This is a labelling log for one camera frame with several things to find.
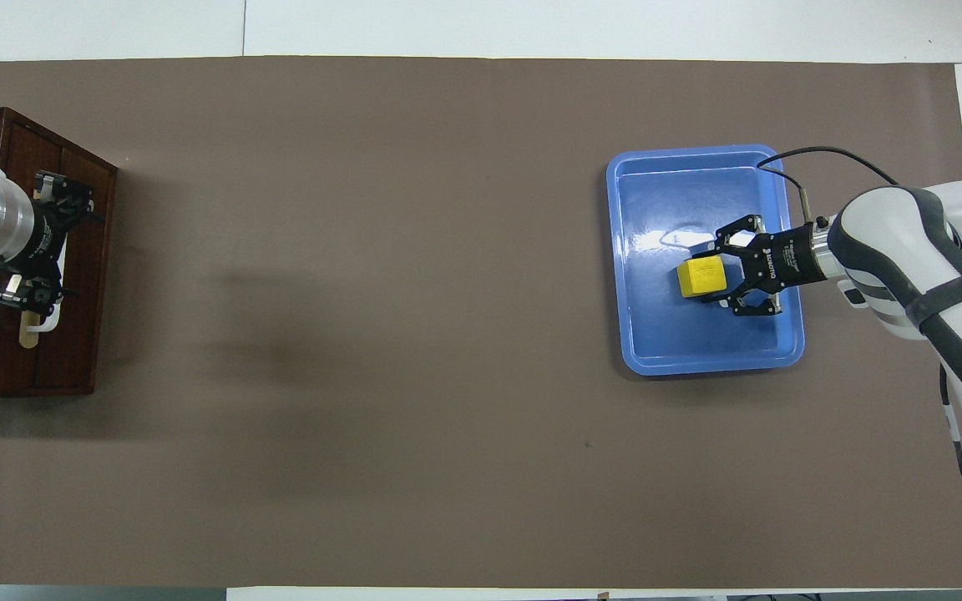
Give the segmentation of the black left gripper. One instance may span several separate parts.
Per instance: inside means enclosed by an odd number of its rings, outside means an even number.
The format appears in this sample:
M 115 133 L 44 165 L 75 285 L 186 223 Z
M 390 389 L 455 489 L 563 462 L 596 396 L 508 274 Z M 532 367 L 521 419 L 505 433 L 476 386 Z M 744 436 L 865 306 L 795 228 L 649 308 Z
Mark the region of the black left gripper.
M 34 176 L 29 205 L 31 231 L 12 257 L 14 274 L 0 274 L 0 305 L 47 320 L 60 316 L 64 302 L 80 297 L 80 290 L 65 288 L 58 280 L 24 276 L 61 276 L 58 259 L 68 232 L 88 221 L 104 224 L 106 217 L 95 210 L 92 186 L 45 170 Z

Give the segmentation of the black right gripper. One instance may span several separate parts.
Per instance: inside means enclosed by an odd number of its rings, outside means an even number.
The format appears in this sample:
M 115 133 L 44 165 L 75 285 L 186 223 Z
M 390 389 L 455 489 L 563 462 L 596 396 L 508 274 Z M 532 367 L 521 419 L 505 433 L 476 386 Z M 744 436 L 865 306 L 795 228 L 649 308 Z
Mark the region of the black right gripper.
M 767 290 L 786 290 L 824 281 L 813 250 L 816 228 L 802 225 L 771 233 L 762 215 L 748 214 L 722 225 L 714 232 L 714 254 L 745 254 L 746 281 L 752 288 L 737 286 L 707 297 L 707 303 L 731 311 L 738 318 L 778 316 L 783 313 L 778 294 Z

